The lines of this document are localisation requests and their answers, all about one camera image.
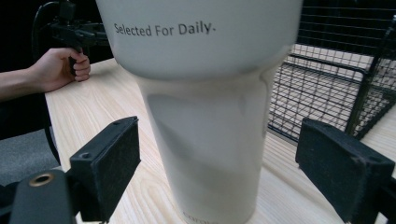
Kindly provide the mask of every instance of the light wooden table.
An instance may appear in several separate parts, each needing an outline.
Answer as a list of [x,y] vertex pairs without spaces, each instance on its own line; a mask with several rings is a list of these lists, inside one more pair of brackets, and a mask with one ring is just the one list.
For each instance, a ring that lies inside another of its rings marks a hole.
[[[114,59],[94,63],[88,81],[46,94],[63,169],[110,122],[138,116],[142,162],[110,223],[184,223],[165,176],[146,108],[134,78]],[[396,159],[396,108],[363,142]],[[268,133],[256,211],[248,223],[343,223],[294,161],[295,146]],[[384,223],[379,218],[377,223]]]

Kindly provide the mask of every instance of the hand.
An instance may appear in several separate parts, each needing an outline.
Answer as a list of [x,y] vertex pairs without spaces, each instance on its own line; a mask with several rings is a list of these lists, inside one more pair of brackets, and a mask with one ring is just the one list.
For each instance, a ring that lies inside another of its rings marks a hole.
[[[69,57],[76,60],[71,74]],[[38,92],[55,91],[72,81],[84,81],[90,78],[89,58],[74,49],[50,49],[34,65],[28,68],[29,76]]]

